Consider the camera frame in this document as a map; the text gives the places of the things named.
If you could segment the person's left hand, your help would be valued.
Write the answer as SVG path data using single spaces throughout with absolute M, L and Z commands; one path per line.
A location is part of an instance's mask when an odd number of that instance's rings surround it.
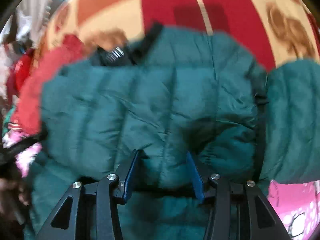
M 25 225 L 28 220 L 29 205 L 29 191 L 23 180 L 1 178 L 1 217 L 6 222 Z

